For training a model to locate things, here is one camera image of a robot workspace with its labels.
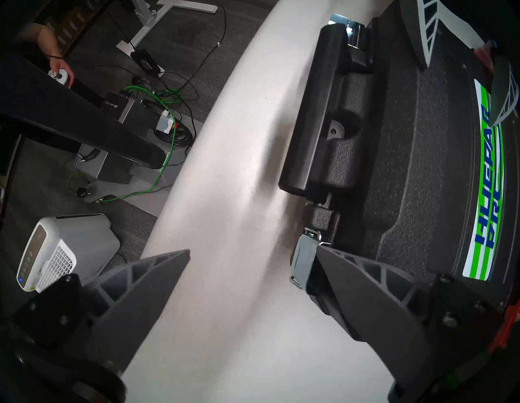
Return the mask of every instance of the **white air purifier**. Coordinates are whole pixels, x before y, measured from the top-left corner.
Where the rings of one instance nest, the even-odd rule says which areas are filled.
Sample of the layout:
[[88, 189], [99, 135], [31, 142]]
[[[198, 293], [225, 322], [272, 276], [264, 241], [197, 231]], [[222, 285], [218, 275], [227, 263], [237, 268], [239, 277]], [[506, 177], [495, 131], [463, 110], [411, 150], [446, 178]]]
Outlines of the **white air purifier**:
[[42, 292], [69, 273], [82, 285], [94, 280], [120, 247], [110, 227], [104, 214], [42, 218], [25, 247], [18, 284]]

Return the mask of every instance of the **black screw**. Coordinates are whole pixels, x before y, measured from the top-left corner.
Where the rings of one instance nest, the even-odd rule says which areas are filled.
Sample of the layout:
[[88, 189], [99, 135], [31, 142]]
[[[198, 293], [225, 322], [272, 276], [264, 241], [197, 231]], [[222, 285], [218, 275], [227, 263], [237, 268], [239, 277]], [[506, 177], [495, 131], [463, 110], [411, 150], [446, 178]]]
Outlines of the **black screw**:
[[459, 321], [457, 321], [451, 312], [446, 312], [443, 317], [443, 323], [449, 328], [456, 328], [459, 324]]
[[439, 277], [439, 280], [443, 283], [453, 283], [453, 278], [449, 275], [443, 274]]
[[488, 305], [484, 301], [478, 301], [475, 305], [475, 309], [481, 314], [486, 313]]

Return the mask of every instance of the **metal clamp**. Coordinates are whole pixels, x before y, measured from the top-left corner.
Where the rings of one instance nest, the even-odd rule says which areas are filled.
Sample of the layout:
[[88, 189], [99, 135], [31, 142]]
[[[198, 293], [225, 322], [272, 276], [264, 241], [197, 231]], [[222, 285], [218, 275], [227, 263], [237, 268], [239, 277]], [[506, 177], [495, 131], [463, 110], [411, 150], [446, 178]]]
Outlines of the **metal clamp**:
[[310, 228], [305, 228], [298, 239], [291, 262], [292, 276], [290, 280], [302, 290], [307, 288], [310, 270], [316, 256], [316, 248], [322, 243], [324, 242], [321, 242], [321, 233]]

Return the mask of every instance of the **white joystick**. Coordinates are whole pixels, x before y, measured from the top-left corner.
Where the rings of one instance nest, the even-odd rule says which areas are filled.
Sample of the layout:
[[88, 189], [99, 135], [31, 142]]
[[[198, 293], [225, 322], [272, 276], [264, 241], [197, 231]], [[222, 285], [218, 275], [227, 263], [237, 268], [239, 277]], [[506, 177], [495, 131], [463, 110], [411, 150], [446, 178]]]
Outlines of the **white joystick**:
[[59, 73], [53, 73], [52, 70], [49, 70], [49, 75], [54, 78], [58, 83], [65, 85], [67, 80], [69, 79], [69, 74], [66, 70], [60, 69]]

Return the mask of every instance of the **person's arm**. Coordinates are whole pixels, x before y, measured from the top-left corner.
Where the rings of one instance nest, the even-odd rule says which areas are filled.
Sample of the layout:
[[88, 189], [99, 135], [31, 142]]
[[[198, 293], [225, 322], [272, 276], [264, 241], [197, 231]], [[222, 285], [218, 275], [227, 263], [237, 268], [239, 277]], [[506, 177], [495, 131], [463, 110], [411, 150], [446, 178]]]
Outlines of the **person's arm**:
[[50, 69], [54, 73], [58, 73], [60, 69], [64, 69], [69, 75], [69, 88], [74, 81], [74, 72], [70, 66], [61, 57], [61, 52], [58, 47], [58, 41], [54, 36], [54, 32], [47, 26], [31, 22], [23, 27], [18, 33], [15, 40], [17, 42], [34, 42], [42, 50], [42, 52], [49, 57]]

